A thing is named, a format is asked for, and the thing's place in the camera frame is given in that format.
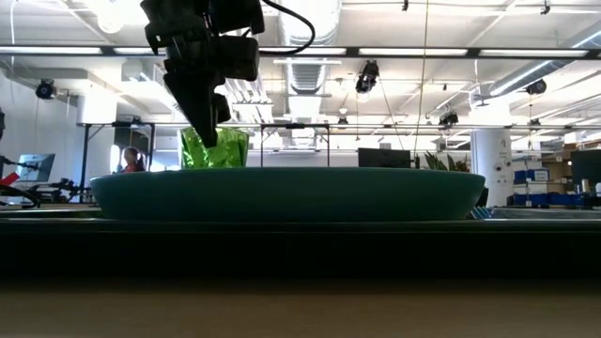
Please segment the ventilation duct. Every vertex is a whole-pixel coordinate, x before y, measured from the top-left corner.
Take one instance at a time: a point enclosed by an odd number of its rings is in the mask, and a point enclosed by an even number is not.
[[[601,22],[570,38],[561,48],[599,48],[601,46]],[[573,60],[533,61],[498,80],[488,88],[491,97],[499,97],[523,88],[550,73],[573,63]]]
[[[333,43],[340,19],[342,0],[282,0],[282,5],[299,13],[313,24],[316,29],[314,46]],[[304,23],[284,13],[281,13],[279,18],[281,33],[286,45],[301,46],[309,40],[311,32]],[[312,95],[322,92],[327,72],[327,66],[287,65],[288,93]],[[295,99],[298,99],[300,104],[293,103],[292,101]],[[316,102],[307,102],[309,104],[306,109],[302,109],[303,104],[309,100]],[[289,101],[291,103],[289,105],[290,114],[293,117],[296,114],[316,116],[321,103],[320,98],[306,97],[290,98]]]
[[[560,48],[599,48],[601,46],[601,22],[598,22],[562,44]],[[471,84],[464,91],[470,92],[470,106],[483,103],[483,99],[500,97],[510,94],[520,88],[524,88],[535,81],[548,76],[552,72],[562,69],[574,61],[550,60],[532,61],[528,65],[514,71],[508,76],[494,82],[493,84],[480,85],[474,89]],[[449,100],[440,104],[437,109],[430,112],[440,112],[443,109],[451,109],[465,101],[465,96],[457,94]]]

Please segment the white pillar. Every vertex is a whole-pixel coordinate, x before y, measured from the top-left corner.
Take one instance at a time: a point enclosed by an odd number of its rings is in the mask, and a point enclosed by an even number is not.
[[[511,164],[509,130],[471,132],[471,171],[486,178],[487,207],[507,206],[507,197],[514,193]]]
[[[116,120],[116,96],[103,88],[91,88],[77,100],[77,123],[112,123]],[[78,148],[73,156],[77,159],[74,172],[76,181],[82,173],[84,154],[84,128],[78,129],[76,141]],[[91,178],[111,174],[111,146],[115,143],[115,129],[112,127],[94,127],[90,130],[91,140],[87,148],[87,166],[85,186]]]

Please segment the computer monitor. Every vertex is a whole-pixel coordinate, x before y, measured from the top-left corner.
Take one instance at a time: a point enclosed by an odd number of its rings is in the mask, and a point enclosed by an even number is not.
[[[18,166],[19,182],[48,182],[53,169],[54,154],[21,155],[19,163],[35,165],[38,168],[36,170]]]
[[[359,148],[359,166],[372,168],[410,168],[409,150]]]
[[[592,186],[601,182],[601,150],[572,151],[571,156],[575,184],[581,184],[583,178],[588,179]]]

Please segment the ceiling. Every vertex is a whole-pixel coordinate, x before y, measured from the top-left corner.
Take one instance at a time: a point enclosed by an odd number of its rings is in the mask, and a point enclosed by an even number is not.
[[[115,34],[99,29],[94,12],[85,10],[86,0],[20,0],[14,5],[12,21],[17,44],[146,46],[144,15],[141,10],[128,13],[128,20]],[[137,8],[139,0],[119,0]],[[429,47],[528,47],[562,46],[579,32],[594,26],[601,31],[601,2],[594,0],[552,0],[551,10],[541,15],[544,0],[410,0],[408,11],[403,1],[344,0],[334,45],[339,46],[424,46]],[[11,0],[0,0],[0,44],[11,44]],[[426,8],[428,12],[426,26]],[[277,16],[266,8],[266,32],[257,37],[263,46],[282,44]],[[149,95],[149,89],[123,81],[121,67],[126,58],[102,57],[16,57],[14,67],[35,74],[36,68],[86,69],[110,83],[130,112],[157,121],[181,120],[168,104]],[[11,60],[2,58],[0,67],[10,68]],[[272,102],[274,117],[288,112],[285,66],[274,58],[262,58],[260,75],[263,88]],[[379,59],[380,81],[367,102],[358,102],[353,90],[364,59],[341,59],[329,66],[325,94],[320,104],[321,119],[334,120],[341,108],[347,109],[349,122],[426,123],[436,120],[435,109],[459,91],[473,89],[477,83],[495,82],[527,65],[522,60],[421,60]],[[545,78],[547,93],[529,98],[525,93],[506,96],[513,122],[524,124],[531,116],[551,114],[589,99],[592,104],[555,115],[548,124],[590,121],[601,114],[595,95],[601,94],[601,61],[580,61]],[[24,81],[34,83],[36,79]],[[453,109],[460,123],[470,121],[468,94],[458,94]],[[137,105],[131,108],[131,102]]]

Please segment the teal bowl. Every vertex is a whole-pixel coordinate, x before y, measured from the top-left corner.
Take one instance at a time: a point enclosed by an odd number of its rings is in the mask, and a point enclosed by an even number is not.
[[[464,219],[485,178],[395,168],[227,168],[94,178],[110,219],[394,222]]]

